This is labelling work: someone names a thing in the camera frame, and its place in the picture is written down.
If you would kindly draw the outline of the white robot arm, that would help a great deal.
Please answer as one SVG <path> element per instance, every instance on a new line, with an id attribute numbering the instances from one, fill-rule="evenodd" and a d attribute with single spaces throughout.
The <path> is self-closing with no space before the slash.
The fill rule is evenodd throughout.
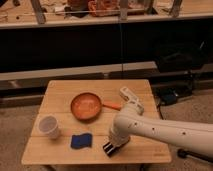
<path id="1" fill-rule="evenodd" d="M 141 105 L 129 101 L 114 117 L 109 142 L 120 147 L 131 135 L 151 138 L 213 158 L 213 124 L 154 119 L 142 115 Z"/>

